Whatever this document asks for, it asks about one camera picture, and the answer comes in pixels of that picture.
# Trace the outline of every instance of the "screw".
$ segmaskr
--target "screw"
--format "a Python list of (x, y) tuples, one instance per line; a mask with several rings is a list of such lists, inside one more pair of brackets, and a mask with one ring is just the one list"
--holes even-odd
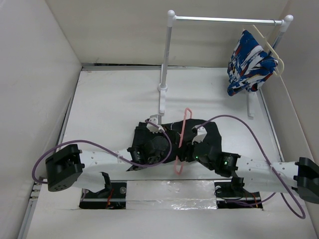
[(216, 192), (216, 193), (221, 193), (221, 186), (217, 185), (217, 186), (215, 187), (215, 192)]
[(120, 188), (120, 193), (125, 194), (126, 193), (126, 187), (121, 187)]

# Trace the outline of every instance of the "white table surface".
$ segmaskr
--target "white table surface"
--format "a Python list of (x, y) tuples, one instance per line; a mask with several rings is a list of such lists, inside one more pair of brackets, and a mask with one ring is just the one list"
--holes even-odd
[[(86, 139), (112, 150), (131, 146), (138, 122), (158, 112), (159, 78), (159, 70), (81, 72), (64, 141)], [(196, 119), (234, 115), (249, 124), (270, 160), (278, 161), (280, 156), (260, 97), (255, 117), (249, 119), (246, 95), (229, 97), (227, 79), (225, 68), (169, 70), (162, 123), (182, 120), (186, 107), (192, 109)], [(217, 119), (216, 123), (223, 151), (264, 160), (245, 126), (234, 119)], [(81, 144), (80, 148), (97, 151), (90, 145)], [(280, 197), (264, 203), (263, 210), (112, 211), (79, 209), (80, 194), (77, 188), (50, 193), (43, 185), (27, 238), (317, 238), (308, 212), (305, 220), (298, 219)]]

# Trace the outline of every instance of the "garment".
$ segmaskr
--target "garment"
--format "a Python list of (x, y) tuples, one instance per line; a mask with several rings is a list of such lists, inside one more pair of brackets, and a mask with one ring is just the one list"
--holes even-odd
[(228, 63), (230, 96), (246, 89), (257, 91), (273, 74), (278, 61), (268, 56), (249, 31), (244, 30)]

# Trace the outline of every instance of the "white clothes rack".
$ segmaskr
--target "white clothes rack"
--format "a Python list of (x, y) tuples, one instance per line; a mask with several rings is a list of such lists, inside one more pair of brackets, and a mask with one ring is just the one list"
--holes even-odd
[[(168, 90), (168, 86), (166, 84), (166, 75), (167, 75), (167, 66), (168, 66), (168, 57), (169, 57), (169, 47), (170, 47), (170, 39), (171, 39), (171, 30), (173, 27), (173, 23), (175, 21), (198, 21), (198, 22), (219, 22), (219, 23), (236, 23), (236, 24), (248, 24), (248, 25), (270, 25), (270, 26), (280, 26), (279, 33), (276, 36), (272, 47), (267, 42), (266, 38), (265, 44), (269, 48), (268, 55), (274, 54), (278, 56), (274, 49), (282, 39), (284, 33), (287, 31), (290, 23), (293, 21), (294, 17), (292, 15), (287, 15), (283, 20), (258, 20), (258, 19), (236, 19), (236, 18), (218, 18), (218, 17), (193, 17), (193, 16), (177, 16), (173, 10), (169, 10), (167, 12), (167, 31), (166, 31), (166, 43), (165, 43), (165, 52), (164, 52), (164, 62), (161, 66), (161, 77), (160, 84), (158, 86), (158, 91), (160, 94), (159, 97), (159, 113), (163, 115), (165, 113), (165, 101), (166, 101), (166, 92)], [(254, 116), (254, 101), (257, 98), (256, 93), (248, 93), (247, 94), (247, 108), (248, 108), (248, 116)]]

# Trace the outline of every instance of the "white wall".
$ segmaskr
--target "white wall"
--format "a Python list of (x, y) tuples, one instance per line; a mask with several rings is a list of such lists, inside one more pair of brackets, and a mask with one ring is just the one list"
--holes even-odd
[(81, 65), (44, 0), (0, 0), (0, 35), (0, 238), (13, 239)]
[[(277, 19), (287, 0), (46, 0), (81, 62), (162, 64), (167, 11)], [(225, 67), (242, 25), (176, 22), (170, 64)], [(266, 32), (273, 29), (265, 27)]]
[[(286, 161), (309, 157), (319, 164), (319, 3), (290, 1), (286, 11), (294, 21), (278, 46), (285, 62), (283, 79), (271, 78), (263, 87)], [(319, 234), (319, 205), (307, 204)]]

